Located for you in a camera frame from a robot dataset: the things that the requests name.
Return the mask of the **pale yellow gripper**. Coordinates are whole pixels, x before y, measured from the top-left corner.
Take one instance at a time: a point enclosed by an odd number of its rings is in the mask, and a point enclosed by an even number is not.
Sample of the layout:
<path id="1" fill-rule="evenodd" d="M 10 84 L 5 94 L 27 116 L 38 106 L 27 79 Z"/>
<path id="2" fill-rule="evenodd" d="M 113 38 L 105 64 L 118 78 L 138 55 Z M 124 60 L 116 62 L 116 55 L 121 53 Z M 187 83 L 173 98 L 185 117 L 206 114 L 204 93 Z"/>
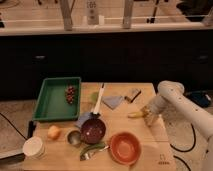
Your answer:
<path id="1" fill-rule="evenodd" d="M 148 107 L 142 108 L 142 117 L 147 126 L 152 126 L 159 118 L 159 116 L 153 113 Z"/>

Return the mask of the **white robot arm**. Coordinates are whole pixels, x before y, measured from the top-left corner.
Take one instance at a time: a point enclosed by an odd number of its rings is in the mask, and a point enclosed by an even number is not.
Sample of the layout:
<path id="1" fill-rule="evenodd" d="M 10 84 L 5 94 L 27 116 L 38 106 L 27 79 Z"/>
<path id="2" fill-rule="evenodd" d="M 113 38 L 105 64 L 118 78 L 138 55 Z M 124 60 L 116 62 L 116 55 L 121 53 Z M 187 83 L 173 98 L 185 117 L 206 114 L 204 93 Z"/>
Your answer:
<path id="1" fill-rule="evenodd" d="M 208 142 L 201 171 L 213 171 L 213 115 L 184 96 L 179 82 L 161 81 L 158 93 L 142 109 L 142 117 L 151 126 L 168 103 L 180 111 Z"/>

